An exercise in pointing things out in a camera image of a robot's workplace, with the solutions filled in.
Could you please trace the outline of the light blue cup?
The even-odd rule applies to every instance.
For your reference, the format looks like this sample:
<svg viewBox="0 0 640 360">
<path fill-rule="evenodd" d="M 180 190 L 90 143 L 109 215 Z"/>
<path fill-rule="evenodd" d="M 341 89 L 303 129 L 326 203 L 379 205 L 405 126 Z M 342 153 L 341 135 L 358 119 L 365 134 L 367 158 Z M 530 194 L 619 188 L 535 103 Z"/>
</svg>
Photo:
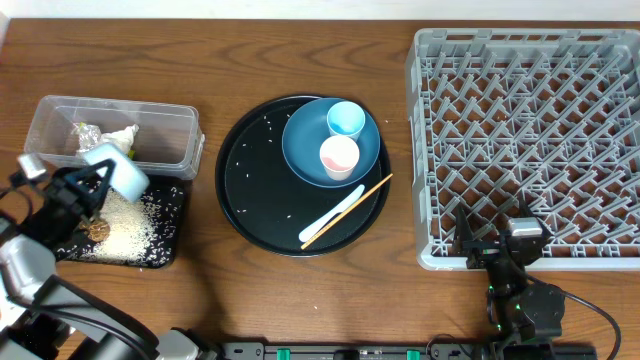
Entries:
<svg viewBox="0 0 640 360">
<path fill-rule="evenodd" d="M 364 110 L 354 102 L 338 102 L 327 113 L 327 126 L 331 136 L 346 136 L 357 141 L 365 123 Z"/>
</svg>

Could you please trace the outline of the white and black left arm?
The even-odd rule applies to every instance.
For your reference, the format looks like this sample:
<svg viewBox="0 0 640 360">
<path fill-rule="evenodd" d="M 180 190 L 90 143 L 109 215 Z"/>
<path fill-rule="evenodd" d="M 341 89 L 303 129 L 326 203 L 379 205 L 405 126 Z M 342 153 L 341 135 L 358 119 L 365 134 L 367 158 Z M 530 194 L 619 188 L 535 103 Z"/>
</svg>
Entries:
<svg viewBox="0 0 640 360">
<path fill-rule="evenodd" d="M 1 356 L 54 359 L 70 333 L 85 338 L 75 359 L 221 359 L 222 348 L 191 331 L 174 328 L 156 336 L 133 317 L 63 280 L 56 273 L 53 246 L 80 235 L 95 220 L 109 190 L 137 200 L 147 176 L 128 158 L 91 160 L 87 166 L 53 177 L 25 155 L 2 195 L 37 188 L 44 199 L 22 223 L 1 216 Z"/>
</svg>

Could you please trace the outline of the pink cup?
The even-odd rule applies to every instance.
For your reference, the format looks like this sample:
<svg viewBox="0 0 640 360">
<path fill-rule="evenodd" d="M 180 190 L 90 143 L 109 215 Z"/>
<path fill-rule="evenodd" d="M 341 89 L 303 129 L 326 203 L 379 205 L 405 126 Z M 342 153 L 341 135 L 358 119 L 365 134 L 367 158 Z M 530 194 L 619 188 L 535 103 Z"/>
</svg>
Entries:
<svg viewBox="0 0 640 360">
<path fill-rule="evenodd" d="M 360 159 L 358 145 L 351 138 L 336 135 L 327 138 L 319 150 L 320 161 L 327 175 L 335 181 L 346 180 Z"/>
</svg>

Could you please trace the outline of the brown cookie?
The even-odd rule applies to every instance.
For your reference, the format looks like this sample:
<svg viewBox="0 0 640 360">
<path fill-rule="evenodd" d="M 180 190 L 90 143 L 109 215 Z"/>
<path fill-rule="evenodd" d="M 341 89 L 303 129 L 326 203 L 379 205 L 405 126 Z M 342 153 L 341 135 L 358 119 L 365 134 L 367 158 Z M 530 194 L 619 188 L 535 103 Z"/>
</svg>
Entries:
<svg viewBox="0 0 640 360">
<path fill-rule="evenodd" d="M 105 220 L 95 220 L 84 226 L 87 237 L 93 242 L 102 242 L 109 237 L 110 225 Z"/>
</svg>

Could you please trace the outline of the foil snack wrapper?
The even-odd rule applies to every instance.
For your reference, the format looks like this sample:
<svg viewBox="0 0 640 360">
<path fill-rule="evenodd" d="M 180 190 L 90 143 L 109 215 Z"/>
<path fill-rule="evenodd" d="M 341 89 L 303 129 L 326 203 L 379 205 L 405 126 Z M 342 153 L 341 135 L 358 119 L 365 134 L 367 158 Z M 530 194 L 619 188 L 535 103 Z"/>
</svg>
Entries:
<svg viewBox="0 0 640 360">
<path fill-rule="evenodd" d="M 100 145 L 102 132 L 96 125 L 84 122 L 76 123 L 72 134 L 78 137 L 78 149 L 76 150 L 78 157 Z"/>
</svg>

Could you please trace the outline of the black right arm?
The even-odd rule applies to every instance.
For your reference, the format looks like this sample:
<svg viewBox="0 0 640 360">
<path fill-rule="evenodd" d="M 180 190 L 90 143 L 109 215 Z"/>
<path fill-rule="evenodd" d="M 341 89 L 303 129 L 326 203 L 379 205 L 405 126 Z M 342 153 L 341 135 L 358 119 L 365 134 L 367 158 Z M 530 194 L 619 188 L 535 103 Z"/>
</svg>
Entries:
<svg viewBox="0 0 640 360">
<path fill-rule="evenodd" d="M 525 267 L 541 257 L 551 232 L 522 204 L 496 240 L 476 238 L 464 208 L 454 210 L 455 252 L 470 270 L 484 269 L 489 278 L 487 312 L 499 334 L 472 347 L 471 359 L 552 359 L 550 340 L 562 334 L 564 297 L 552 285 L 535 284 Z"/>
</svg>

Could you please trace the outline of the light blue bowl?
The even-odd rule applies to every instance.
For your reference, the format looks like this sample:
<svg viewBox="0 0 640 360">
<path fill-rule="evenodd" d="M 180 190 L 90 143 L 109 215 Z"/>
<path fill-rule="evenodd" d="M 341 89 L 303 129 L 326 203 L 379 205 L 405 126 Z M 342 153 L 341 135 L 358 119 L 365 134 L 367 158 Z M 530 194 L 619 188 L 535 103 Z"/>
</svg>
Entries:
<svg viewBox="0 0 640 360">
<path fill-rule="evenodd" d="M 81 158 L 88 165 L 96 165 L 104 160 L 112 160 L 115 167 L 108 184 L 131 203 L 137 202 L 149 186 L 147 175 L 112 143 L 94 147 L 84 153 Z"/>
</svg>

